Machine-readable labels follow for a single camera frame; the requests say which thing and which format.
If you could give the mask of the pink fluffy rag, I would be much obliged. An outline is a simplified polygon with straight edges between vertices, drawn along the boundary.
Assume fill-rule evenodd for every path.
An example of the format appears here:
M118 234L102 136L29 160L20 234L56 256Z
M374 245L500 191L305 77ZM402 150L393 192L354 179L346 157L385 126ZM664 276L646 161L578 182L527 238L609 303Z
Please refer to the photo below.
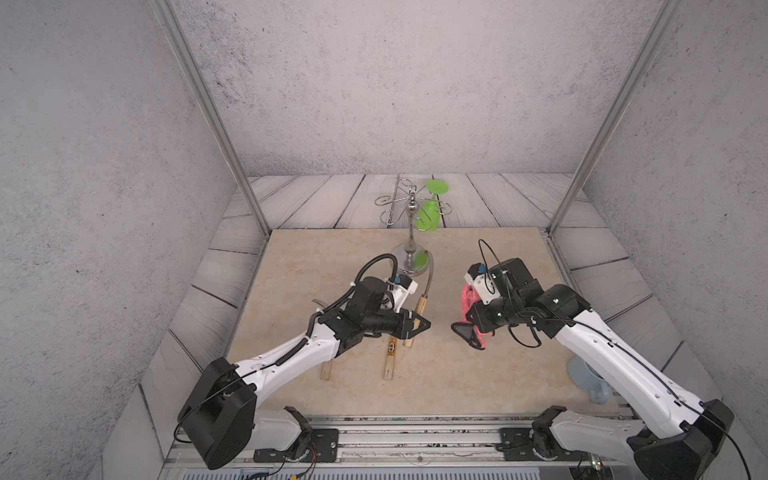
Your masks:
M472 306L480 301L481 298L477 292L470 285L464 285L460 299L462 314L460 322L467 324L471 328L471 335L469 337L468 343L472 348L476 350L484 350L486 348L486 334L481 333L478 327L470 322L470 320L467 318L467 315L469 314Z

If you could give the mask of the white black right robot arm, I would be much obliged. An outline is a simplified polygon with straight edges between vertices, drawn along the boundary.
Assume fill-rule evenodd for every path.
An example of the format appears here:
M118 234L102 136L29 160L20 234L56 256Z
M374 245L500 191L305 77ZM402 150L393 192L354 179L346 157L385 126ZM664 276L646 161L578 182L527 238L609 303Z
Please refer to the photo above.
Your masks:
M699 479L730 440L734 414L722 401L701 400L631 346L575 290L543 290L523 261L469 267L465 290L476 294L451 329L471 347L501 327L530 327L584 360L637 413L632 421L578 414L553 405L532 422L533 453L553 461L585 452L622 462L647 479Z

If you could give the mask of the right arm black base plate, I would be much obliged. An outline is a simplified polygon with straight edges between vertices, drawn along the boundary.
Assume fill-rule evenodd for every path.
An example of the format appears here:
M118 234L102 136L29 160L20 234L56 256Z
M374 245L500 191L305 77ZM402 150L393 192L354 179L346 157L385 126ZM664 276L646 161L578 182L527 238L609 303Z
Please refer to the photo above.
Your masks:
M559 447L547 454L537 452L530 427L506 427L499 430L500 439L494 444L505 461L575 462L586 461L589 454L562 450Z

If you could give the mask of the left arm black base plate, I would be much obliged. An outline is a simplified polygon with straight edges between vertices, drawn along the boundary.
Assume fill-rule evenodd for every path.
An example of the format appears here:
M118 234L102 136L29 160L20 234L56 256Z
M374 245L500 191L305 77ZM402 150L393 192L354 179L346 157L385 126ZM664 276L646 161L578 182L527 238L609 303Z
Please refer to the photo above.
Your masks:
M255 450L255 463L334 463L338 458L340 431L338 429L313 429L302 433L285 451L275 449Z

